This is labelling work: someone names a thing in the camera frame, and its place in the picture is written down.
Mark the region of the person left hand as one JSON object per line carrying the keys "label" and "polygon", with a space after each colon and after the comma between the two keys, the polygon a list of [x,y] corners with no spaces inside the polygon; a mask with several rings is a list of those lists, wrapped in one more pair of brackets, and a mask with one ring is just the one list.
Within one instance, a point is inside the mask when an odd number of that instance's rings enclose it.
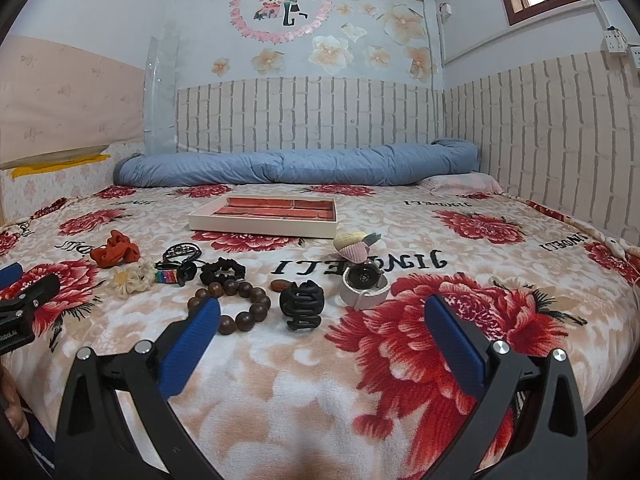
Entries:
{"label": "person left hand", "polygon": [[17,437],[21,440],[26,439],[29,433],[28,421],[22,409],[14,379],[4,366],[1,367],[1,395],[6,400],[6,408],[4,409],[6,418]]}

